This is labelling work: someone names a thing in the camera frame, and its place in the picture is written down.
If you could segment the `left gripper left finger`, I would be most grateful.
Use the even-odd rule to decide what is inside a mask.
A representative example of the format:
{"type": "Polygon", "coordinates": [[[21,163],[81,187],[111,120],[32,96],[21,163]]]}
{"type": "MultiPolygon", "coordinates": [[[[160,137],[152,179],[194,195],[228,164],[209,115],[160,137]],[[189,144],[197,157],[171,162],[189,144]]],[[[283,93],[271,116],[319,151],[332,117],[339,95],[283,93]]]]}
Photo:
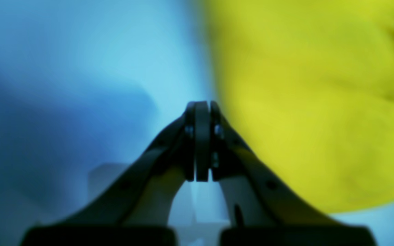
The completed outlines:
{"type": "Polygon", "coordinates": [[[21,245],[176,246],[171,204],[184,181],[208,181],[210,139],[208,103],[188,103],[96,200],[62,222],[31,228],[21,245]]]}

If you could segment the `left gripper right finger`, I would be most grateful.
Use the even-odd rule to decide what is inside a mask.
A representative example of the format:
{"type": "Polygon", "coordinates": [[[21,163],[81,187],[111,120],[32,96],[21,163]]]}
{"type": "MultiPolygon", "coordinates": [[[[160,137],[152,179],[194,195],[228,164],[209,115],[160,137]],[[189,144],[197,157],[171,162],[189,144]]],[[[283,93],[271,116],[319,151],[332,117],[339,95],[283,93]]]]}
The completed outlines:
{"type": "Polygon", "coordinates": [[[212,176],[231,227],[221,246],[375,246],[366,227],[349,226],[295,194],[248,147],[216,102],[210,103],[212,176]]]}

